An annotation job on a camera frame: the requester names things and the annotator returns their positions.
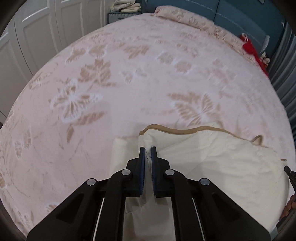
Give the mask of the pink floral pillow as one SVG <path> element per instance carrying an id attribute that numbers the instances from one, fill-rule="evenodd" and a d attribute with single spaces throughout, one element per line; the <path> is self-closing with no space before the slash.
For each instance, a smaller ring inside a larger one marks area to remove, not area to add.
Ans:
<path id="1" fill-rule="evenodd" d="M 185 9 L 175 6 L 158 6 L 153 13 L 154 16 L 172 20 L 195 28 L 212 27 L 214 22 Z"/>
<path id="2" fill-rule="evenodd" d="M 201 22 L 194 25 L 195 28 L 207 33 L 210 37 L 218 40 L 219 42 L 226 44 L 228 47 L 233 49 L 235 52 L 240 54 L 246 60 L 251 62 L 254 65 L 258 65 L 255 57 L 251 54 L 248 54 L 243 49 L 243 42 L 239 37 L 235 36 L 228 30 L 215 25 L 213 22 Z"/>

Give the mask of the pile of beige cloths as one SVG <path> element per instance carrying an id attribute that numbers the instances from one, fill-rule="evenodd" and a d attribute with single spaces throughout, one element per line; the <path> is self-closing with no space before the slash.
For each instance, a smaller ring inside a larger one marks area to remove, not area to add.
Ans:
<path id="1" fill-rule="evenodd" d="M 137 13 L 142 10 L 142 4 L 136 0 L 115 1 L 110 9 L 111 12 Z"/>

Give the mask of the red fabric item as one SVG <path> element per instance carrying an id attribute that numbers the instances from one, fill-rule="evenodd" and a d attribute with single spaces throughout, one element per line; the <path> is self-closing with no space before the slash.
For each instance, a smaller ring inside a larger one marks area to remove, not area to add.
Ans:
<path id="1" fill-rule="evenodd" d="M 239 38 L 244 42 L 242 45 L 242 48 L 244 51 L 252 56 L 254 56 L 256 62 L 258 63 L 259 67 L 262 69 L 262 71 L 266 74 L 266 76 L 269 78 L 269 74 L 267 72 L 267 64 L 264 63 L 263 58 L 261 58 L 256 51 L 255 47 L 252 44 L 252 41 L 248 38 L 248 36 L 245 33 L 242 33 Z"/>

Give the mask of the grey curtain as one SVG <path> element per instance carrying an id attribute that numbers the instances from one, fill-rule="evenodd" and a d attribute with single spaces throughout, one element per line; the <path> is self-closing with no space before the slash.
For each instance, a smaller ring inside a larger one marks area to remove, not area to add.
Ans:
<path id="1" fill-rule="evenodd" d="M 295 130 L 295 33 L 285 25 L 280 45 L 268 67 L 271 83 Z"/>

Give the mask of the small plush toys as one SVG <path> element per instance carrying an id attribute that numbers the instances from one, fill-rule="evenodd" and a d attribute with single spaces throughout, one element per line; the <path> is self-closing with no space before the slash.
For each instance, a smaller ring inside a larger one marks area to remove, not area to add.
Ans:
<path id="1" fill-rule="evenodd" d="M 265 68 L 267 68 L 267 66 L 270 63 L 270 58 L 269 56 L 266 54 L 266 52 L 264 51 L 261 56 L 260 56 L 260 60 L 262 62 L 262 64 L 264 65 Z"/>

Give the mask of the grey bedside table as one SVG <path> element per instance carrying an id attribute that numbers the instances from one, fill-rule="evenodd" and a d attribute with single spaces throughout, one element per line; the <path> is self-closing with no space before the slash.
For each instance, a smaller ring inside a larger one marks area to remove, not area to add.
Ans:
<path id="1" fill-rule="evenodd" d="M 142 12 L 136 12 L 136 13 L 122 13 L 122 12 L 110 12 L 107 14 L 106 17 L 106 23 L 110 24 L 110 23 L 114 23 L 116 21 L 119 20 L 123 20 L 125 18 L 129 18 L 131 16 L 136 16 L 136 15 L 140 15 L 142 14 Z"/>

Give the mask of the pink butterfly bedspread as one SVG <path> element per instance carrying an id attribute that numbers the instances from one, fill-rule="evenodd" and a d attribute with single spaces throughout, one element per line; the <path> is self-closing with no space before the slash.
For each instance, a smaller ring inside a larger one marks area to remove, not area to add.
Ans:
<path id="1" fill-rule="evenodd" d="M 145 13 L 62 50 L 27 83 L 1 128 L 1 201 L 22 235 L 87 179 L 108 179 L 113 142 L 148 126 L 217 123 L 295 167 L 290 122 L 269 78 L 226 44 Z"/>

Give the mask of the right pink floral pillow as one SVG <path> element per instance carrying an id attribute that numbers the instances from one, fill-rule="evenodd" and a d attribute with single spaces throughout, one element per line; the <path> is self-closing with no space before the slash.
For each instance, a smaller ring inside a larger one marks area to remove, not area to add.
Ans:
<path id="1" fill-rule="evenodd" d="M 215 25 L 213 22 L 201 22 L 194 25 L 195 28 L 207 33 L 210 37 L 218 40 L 219 42 L 226 44 L 228 47 L 233 49 L 235 52 L 240 54 L 246 60 L 251 62 L 254 65 L 258 65 L 255 57 L 251 54 L 248 54 L 243 49 L 243 42 L 239 37 L 235 36 L 228 30 Z"/>

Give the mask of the white panelled wardrobe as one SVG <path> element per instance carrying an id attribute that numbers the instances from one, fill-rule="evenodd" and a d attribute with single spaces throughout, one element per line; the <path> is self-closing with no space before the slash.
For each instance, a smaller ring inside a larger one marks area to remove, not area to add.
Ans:
<path id="1" fill-rule="evenodd" d="M 33 75 L 82 36 L 103 27 L 112 1 L 26 1 L 1 35 L 1 123 Z"/>

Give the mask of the cream quilted zip jacket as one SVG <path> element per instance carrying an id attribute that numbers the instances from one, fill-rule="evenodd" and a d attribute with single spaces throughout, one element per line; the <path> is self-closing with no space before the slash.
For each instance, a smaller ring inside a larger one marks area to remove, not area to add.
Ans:
<path id="1" fill-rule="evenodd" d="M 116 138 L 110 172 L 123 169 L 141 147 L 155 147 L 172 169 L 192 180 L 208 178 L 264 228 L 272 237 L 288 198 L 289 182 L 281 159 L 263 145 L 263 137 L 245 140 L 217 123 L 189 130 L 148 126 L 138 137 Z M 171 200 L 156 199 L 152 189 L 151 155 L 146 154 L 144 193 L 125 205 L 124 240 L 174 240 Z"/>

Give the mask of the left pink floral pillow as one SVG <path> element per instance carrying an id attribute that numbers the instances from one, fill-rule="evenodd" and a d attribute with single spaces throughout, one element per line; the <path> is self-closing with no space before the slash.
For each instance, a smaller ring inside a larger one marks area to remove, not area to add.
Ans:
<path id="1" fill-rule="evenodd" d="M 195 28 L 212 27 L 214 22 L 185 9 L 175 6 L 158 6 L 153 13 L 154 16 L 172 20 Z"/>

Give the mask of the teal upholstered headboard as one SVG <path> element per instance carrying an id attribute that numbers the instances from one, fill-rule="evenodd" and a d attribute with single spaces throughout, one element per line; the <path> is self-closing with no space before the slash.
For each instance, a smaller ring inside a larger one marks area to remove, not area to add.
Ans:
<path id="1" fill-rule="evenodd" d="M 272 1 L 146 1 L 144 11 L 176 6 L 213 21 L 234 35 L 246 33 L 258 52 L 275 52 L 285 28 L 285 17 Z"/>

